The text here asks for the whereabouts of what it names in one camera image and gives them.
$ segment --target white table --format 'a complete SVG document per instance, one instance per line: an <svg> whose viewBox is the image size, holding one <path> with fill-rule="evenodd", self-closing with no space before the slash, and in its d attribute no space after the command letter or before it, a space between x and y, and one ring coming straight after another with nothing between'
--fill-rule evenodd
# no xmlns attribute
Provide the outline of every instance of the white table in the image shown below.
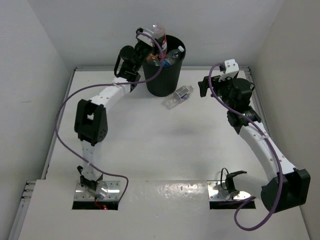
<svg viewBox="0 0 320 240"><path fill-rule="evenodd" d="M178 87L197 85L208 72L183 70ZM112 80L112 71L76 71L70 93ZM79 153L81 145L74 132L77 103L101 90L79 93L63 113L59 133ZM56 141L46 179L36 182L19 239L309 239L299 207L273 215L252 232L236 226L234 210L210 210L207 180L218 179L223 167L230 172L245 170L262 180L264 170L230 127L227 111L213 98L200 98L198 86L189 100L172 110L165 109L162 100L141 84L108 113L109 130L99 167L130 179L118 211L72 210L79 180L76 167L82 162ZM251 227L267 214L260 200L255 204L256 209L239 213L242 225Z"/></svg>

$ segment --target white bottle cap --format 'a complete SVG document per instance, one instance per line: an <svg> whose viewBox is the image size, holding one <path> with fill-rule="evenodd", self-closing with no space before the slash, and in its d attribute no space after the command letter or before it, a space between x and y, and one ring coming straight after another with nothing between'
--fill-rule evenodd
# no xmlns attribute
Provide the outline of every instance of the white bottle cap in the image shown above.
<svg viewBox="0 0 320 240"><path fill-rule="evenodd" d="M182 47L182 46L178 46L178 49L180 50L180 52L184 52L185 51L185 49Z"/></svg>

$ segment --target wall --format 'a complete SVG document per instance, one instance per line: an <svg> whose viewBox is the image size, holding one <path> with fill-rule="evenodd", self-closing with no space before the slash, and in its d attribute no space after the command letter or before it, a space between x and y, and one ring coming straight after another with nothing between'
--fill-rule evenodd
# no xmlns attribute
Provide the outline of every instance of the wall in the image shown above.
<svg viewBox="0 0 320 240"><path fill-rule="evenodd" d="M0 7L0 240L41 177L70 73L26 0Z"/></svg>
<svg viewBox="0 0 320 240"><path fill-rule="evenodd" d="M301 207L309 235L319 239L320 1L286 0L254 68L275 142L311 175Z"/></svg>
<svg viewBox="0 0 320 240"><path fill-rule="evenodd" d="M185 65L257 58L283 0L28 0L70 67L113 66L135 30L160 22L184 41Z"/></svg>

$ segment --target table surface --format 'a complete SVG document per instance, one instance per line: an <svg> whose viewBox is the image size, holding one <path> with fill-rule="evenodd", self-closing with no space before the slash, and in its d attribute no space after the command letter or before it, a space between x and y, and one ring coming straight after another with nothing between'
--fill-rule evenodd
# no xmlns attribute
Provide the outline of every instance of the table surface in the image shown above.
<svg viewBox="0 0 320 240"><path fill-rule="evenodd" d="M178 88L196 86L208 72L182 70ZM112 80L112 71L76 71L70 93ZM74 132L77 103L102 89L85 90L65 107L59 134L78 153L81 144ZM79 180L77 166L82 162L56 141L46 179L36 183L19 239L309 239L299 207L273 215L252 232L236 226L234 210L210 210L207 180L218 179L223 167L266 180L264 170L230 127L227 111L209 94L200 98L196 87L190 99L171 110L165 109L162 101L140 84L108 113L108 134L98 166L130 180L118 211L72 210ZM268 213L259 199L255 202L256 209L244 209L238 215L246 227Z"/></svg>

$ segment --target black base slot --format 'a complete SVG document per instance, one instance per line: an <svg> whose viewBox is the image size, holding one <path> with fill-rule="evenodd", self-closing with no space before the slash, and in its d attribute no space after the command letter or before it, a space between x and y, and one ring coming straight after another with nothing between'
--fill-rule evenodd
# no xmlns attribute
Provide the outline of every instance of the black base slot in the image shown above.
<svg viewBox="0 0 320 240"><path fill-rule="evenodd" d="M118 201L74 201L73 210L118 210Z"/></svg>
<svg viewBox="0 0 320 240"><path fill-rule="evenodd" d="M237 209L242 203L243 201L211 201L210 209ZM256 209L255 201L248 202L242 209Z"/></svg>

